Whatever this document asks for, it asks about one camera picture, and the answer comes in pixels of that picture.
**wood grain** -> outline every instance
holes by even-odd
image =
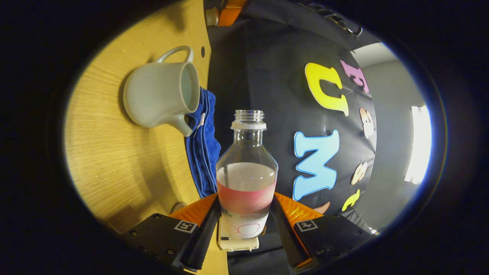
[[[194,50],[206,87],[211,49],[202,0],[165,7],[121,33],[86,67],[69,101],[64,144],[71,177],[93,215],[117,232],[153,213],[169,214],[176,202],[199,199],[183,135],[168,125],[136,125],[122,103],[129,74],[179,45]],[[184,58],[179,52],[166,62]],[[227,274],[226,254],[214,238],[199,274]]]

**white device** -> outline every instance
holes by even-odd
[[[217,234],[217,244],[222,250],[233,252],[257,249],[260,246],[258,237],[249,240],[238,240],[233,237],[224,229],[221,222],[222,217],[219,219],[219,230]]]

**glass bottle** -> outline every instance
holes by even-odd
[[[257,237],[264,229],[277,182],[278,164],[262,145],[263,111],[236,110],[234,142],[216,164],[222,220],[234,238]]]

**light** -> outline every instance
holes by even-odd
[[[431,122],[428,108],[411,107],[413,115],[413,147],[404,180],[419,184],[426,174],[431,151]]]

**blue towel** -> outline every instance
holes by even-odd
[[[194,131],[185,138],[185,148],[200,198],[217,193],[216,162],[221,145],[214,138],[215,104],[216,96],[201,87],[199,106],[194,113],[188,115],[188,125]]]

